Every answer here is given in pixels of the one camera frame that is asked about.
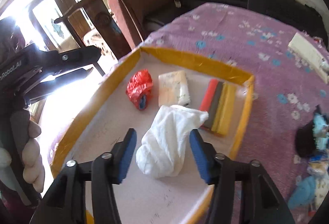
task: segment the screw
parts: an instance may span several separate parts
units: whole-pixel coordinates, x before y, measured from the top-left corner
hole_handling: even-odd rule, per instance
[[[215,158],[217,160],[224,160],[225,159],[225,155],[223,155],[222,153],[216,153]]]
[[[72,167],[72,166],[75,166],[77,162],[75,160],[69,160],[66,162],[66,166],[68,167]]]
[[[106,152],[102,154],[103,159],[110,159],[112,157],[112,153]]]
[[[252,160],[252,161],[251,161],[251,165],[252,165],[252,166],[255,166],[255,167],[259,167],[259,166],[261,165],[261,163],[260,163],[260,161],[258,161],[258,160]]]

